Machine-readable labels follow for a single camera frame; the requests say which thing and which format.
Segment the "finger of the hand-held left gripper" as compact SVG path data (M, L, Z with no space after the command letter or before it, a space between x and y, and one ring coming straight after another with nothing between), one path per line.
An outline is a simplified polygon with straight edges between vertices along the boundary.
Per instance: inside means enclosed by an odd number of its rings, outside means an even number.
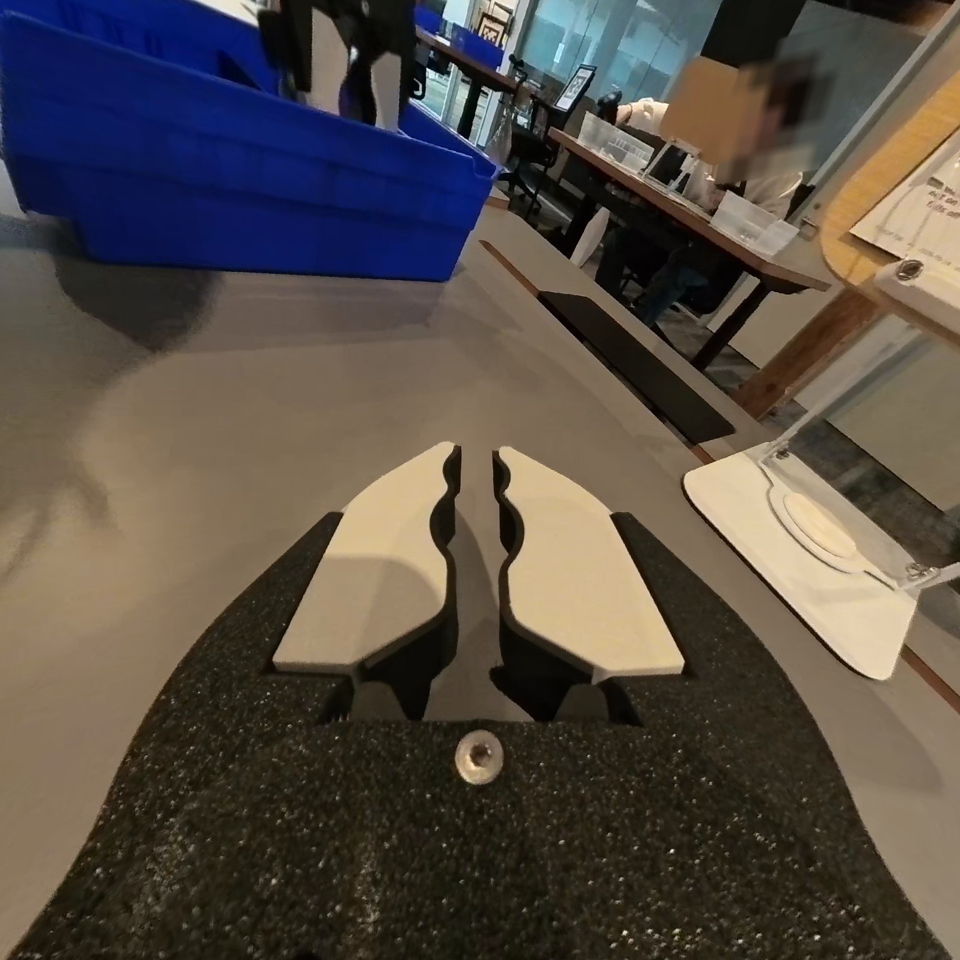
M354 19L342 6L312 6L310 30L306 101L321 111L340 111L353 48Z
M374 125L379 130L397 130L410 97L414 54L385 52L370 67Z

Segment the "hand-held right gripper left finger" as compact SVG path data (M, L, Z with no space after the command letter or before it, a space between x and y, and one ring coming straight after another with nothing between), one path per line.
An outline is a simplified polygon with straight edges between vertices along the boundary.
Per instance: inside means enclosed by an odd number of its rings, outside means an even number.
M461 447L441 441L372 481L333 534L272 656L277 671L359 671L450 611Z

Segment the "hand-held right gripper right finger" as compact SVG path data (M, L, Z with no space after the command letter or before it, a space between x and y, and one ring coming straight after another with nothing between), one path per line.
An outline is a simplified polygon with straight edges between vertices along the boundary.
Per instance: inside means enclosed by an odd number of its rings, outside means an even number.
M611 509L513 447L494 453L513 535L501 582L510 629L592 682L680 675L685 658Z

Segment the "large blue plastic bin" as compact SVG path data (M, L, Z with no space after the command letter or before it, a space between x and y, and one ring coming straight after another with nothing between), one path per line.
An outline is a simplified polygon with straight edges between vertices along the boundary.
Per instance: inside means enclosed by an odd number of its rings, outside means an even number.
M498 174L414 104L391 132L13 10L2 146L89 258L211 271L446 282Z

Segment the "long wooden workbench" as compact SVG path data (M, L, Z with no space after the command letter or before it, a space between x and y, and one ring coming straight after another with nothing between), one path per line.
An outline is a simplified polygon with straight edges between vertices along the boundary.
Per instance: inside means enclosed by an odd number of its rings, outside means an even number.
M522 89L526 77L512 77L500 73L498 70L486 66L484 63L452 47L449 42L439 37L435 33L424 30L422 27L415 27L417 41L425 45L430 51L436 53L439 58L446 60L450 65L455 66L463 76L469 80L469 90L467 91L457 134L464 140L470 140L474 126L474 118L479 103L482 90L491 93L508 93L515 95Z

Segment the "black office chair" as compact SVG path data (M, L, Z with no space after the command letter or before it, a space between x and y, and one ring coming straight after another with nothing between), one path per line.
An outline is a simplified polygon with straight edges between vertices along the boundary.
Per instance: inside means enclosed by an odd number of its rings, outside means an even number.
M505 186L508 194L512 195L518 188L529 200L524 214L526 222L541 210L539 197L549 170L559 156L558 145L548 135L554 125L554 107L536 92L530 96L529 107L527 126L514 124L511 129L510 150L497 178L498 185ZM530 186L523 178L523 171L536 165L539 167L538 179L534 186Z

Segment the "white-based sign stand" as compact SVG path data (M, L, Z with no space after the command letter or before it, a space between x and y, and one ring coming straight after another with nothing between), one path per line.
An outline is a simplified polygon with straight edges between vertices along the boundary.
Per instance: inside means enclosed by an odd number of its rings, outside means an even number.
M857 289L881 311L840 356L888 316L958 349L957 309L938 304L935 294L913 292L918 279L934 276L934 265L898 259L851 234L861 218L958 135L958 9L945 20L877 98L870 117L835 150L825 188L812 195L821 204L814 222L820 257L839 293ZM778 438L682 479L698 513L823 645L874 681L892 677L921 593L957 583L958 562L936 565L913 557L790 444L888 365L897 350L886 342L851 366L844 380Z

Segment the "clear plastic container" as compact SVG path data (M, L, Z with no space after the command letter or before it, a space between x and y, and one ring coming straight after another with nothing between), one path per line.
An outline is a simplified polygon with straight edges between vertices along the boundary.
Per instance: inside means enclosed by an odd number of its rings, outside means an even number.
M726 191L710 220L717 232L766 260L773 260L799 235L798 228Z
M592 113L583 114L577 140L608 162L634 172L645 169L655 154L649 144Z

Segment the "printed instruction sheet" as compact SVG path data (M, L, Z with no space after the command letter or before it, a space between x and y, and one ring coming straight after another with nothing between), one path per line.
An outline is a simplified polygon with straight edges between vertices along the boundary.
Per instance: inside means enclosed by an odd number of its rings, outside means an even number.
M897 259L920 259L958 274L958 138L944 143L850 233Z

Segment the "brown wooden post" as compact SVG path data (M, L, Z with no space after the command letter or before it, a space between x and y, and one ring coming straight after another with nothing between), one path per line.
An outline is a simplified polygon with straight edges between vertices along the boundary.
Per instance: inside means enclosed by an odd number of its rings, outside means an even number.
M881 316L881 307L868 296L843 288L730 398L759 421L793 399Z

